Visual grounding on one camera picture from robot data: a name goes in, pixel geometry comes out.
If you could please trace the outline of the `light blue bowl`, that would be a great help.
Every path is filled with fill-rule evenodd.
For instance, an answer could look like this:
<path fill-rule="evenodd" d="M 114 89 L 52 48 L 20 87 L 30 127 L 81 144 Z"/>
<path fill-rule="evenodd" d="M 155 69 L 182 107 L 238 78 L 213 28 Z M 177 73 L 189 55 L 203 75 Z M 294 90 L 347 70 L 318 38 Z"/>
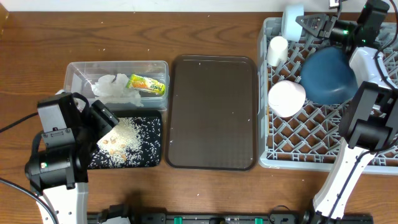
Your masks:
<path fill-rule="evenodd" d="M 281 23 L 281 34 L 284 39 L 294 42 L 300 40 L 302 26 L 296 22 L 296 18 L 303 15 L 303 4 L 291 4 L 285 7 Z"/>

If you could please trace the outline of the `white napkin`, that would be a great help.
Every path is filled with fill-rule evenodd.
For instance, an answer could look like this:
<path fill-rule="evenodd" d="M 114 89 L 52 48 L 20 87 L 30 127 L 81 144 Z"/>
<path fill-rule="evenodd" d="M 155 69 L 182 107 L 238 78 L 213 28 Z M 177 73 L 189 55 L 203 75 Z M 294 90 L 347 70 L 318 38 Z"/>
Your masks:
<path fill-rule="evenodd" d="M 129 78 L 126 74 L 104 75 L 91 86 L 93 94 L 102 103 L 132 103 L 135 106 L 143 107 L 141 95 L 138 90 L 127 88 Z"/>

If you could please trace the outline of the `dark blue plate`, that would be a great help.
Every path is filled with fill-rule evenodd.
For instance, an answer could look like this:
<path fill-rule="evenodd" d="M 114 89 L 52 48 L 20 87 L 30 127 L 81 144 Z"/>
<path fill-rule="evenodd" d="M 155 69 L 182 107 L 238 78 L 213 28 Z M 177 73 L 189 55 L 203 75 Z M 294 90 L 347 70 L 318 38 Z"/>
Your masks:
<path fill-rule="evenodd" d="M 300 70 L 300 84 L 307 99 L 319 105 L 334 105 L 352 99 L 358 90 L 348 57 L 336 47 L 317 50 Z"/>

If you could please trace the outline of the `green orange snack wrapper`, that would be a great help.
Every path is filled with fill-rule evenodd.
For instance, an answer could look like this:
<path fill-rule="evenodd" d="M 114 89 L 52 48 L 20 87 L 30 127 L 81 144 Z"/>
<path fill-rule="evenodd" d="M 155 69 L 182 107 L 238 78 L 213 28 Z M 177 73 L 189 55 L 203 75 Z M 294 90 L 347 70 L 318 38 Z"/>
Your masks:
<path fill-rule="evenodd" d="M 165 84 L 162 82 L 140 75 L 132 74 L 126 84 L 126 88 L 163 95 L 165 93 Z"/>

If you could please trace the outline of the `cream cup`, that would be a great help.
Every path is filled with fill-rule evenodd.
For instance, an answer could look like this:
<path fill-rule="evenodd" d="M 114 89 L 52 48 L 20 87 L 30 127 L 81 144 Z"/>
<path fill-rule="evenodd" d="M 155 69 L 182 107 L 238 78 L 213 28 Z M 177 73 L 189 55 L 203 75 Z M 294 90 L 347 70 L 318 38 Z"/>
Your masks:
<path fill-rule="evenodd" d="M 267 63 L 272 67 L 277 67 L 280 63 L 285 63 L 288 56 L 288 42 L 282 36 L 271 39 L 267 49 Z"/>

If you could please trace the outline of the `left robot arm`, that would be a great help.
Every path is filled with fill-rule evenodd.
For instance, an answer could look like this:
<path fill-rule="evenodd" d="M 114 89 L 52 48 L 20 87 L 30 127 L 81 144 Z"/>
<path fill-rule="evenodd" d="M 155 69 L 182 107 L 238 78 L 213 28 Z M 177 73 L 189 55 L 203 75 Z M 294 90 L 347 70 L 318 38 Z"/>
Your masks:
<path fill-rule="evenodd" d="M 88 166 L 119 118 L 100 100 L 61 92 L 37 104 L 43 130 L 25 174 L 44 223 L 87 223 Z"/>

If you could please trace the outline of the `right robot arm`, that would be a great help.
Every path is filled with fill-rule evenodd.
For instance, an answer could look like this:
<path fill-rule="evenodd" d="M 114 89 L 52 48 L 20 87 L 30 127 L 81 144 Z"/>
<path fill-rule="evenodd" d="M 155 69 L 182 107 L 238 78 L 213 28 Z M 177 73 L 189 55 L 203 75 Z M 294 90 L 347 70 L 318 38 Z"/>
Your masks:
<path fill-rule="evenodd" d="M 366 166 L 397 142 L 397 86 L 383 64 L 378 44 L 381 25 L 393 1 L 367 1 L 355 23 L 335 14 L 298 16 L 296 21 L 308 33 L 342 45 L 339 52 L 348 56 L 358 90 L 345 110 L 338 132 L 340 150 L 321 190 L 312 199 L 312 207 L 301 223 L 372 223 L 371 216 L 345 217 L 345 206 Z"/>

